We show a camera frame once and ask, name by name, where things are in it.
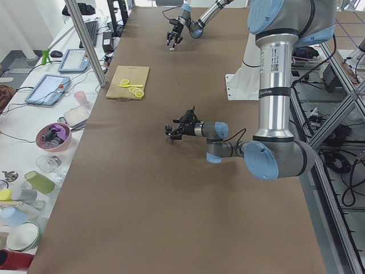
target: bag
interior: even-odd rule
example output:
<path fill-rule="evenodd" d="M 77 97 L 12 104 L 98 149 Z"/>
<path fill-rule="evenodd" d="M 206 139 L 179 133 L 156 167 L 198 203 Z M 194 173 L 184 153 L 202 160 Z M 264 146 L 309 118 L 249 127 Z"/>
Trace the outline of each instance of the bag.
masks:
<path fill-rule="evenodd" d="M 0 84 L 0 113 L 3 112 L 3 110 L 10 102 L 16 91 L 17 90 L 12 87 Z"/>
<path fill-rule="evenodd" d="M 92 15 L 95 14 L 95 9 L 91 5 L 86 5 L 85 3 L 78 3 L 81 15 Z M 68 13 L 67 6 L 65 6 L 62 10 L 62 15 L 70 16 Z"/>

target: purple object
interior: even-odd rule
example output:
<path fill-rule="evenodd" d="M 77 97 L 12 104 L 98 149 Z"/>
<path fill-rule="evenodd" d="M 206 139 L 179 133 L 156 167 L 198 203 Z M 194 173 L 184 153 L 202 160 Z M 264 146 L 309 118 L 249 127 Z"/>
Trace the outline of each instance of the purple object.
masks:
<path fill-rule="evenodd" d="M 67 139 L 67 135 L 66 135 L 66 129 L 59 125 L 59 124 L 52 124 L 50 126 L 51 130 L 56 130 L 57 136 L 60 137 L 62 140 L 66 140 Z"/>

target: computer mouse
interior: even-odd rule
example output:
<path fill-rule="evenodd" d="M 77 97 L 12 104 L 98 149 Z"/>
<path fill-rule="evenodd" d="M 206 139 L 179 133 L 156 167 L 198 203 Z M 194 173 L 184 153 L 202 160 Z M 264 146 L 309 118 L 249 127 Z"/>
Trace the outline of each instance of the computer mouse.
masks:
<path fill-rule="evenodd" d="M 53 51 L 51 51 L 51 54 L 50 55 L 53 58 L 61 58 L 63 56 L 63 53 L 61 53 L 58 50 L 53 50 Z"/>

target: pink bowl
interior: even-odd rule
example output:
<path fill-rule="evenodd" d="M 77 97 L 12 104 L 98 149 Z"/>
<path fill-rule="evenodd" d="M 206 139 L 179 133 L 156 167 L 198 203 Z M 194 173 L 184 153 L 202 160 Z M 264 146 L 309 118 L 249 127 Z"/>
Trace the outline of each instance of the pink bowl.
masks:
<path fill-rule="evenodd" d="M 53 147 L 53 148 L 43 148 L 42 145 L 45 143 L 45 141 L 42 141 L 42 135 L 48 132 L 48 129 L 50 128 L 50 126 L 52 126 L 53 124 L 58 124 L 60 126 L 62 126 L 65 130 L 66 130 L 66 140 L 58 145 L 57 147 Z M 67 149 L 68 145 L 71 143 L 71 139 L 72 139 L 72 134 L 71 134 L 71 129 L 68 125 L 64 124 L 64 123 L 52 123 L 49 124 L 48 126 L 43 127 L 38 134 L 36 135 L 35 138 L 35 143 L 37 144 L 37 146 L 47 152 L 59 152 L 59 151 L 64 151 Z"/>

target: green cup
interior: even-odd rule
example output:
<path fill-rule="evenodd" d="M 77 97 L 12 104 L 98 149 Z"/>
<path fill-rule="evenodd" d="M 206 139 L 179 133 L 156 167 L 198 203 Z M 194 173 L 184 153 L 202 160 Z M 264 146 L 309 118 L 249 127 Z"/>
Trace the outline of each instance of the green cup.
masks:
<path fill-rule="evenodd" d="M 45 195 L 51 193 L 56 187 L 54 182 L 36 171 L 30 171 L 24 177 L 36 190 Z"/>

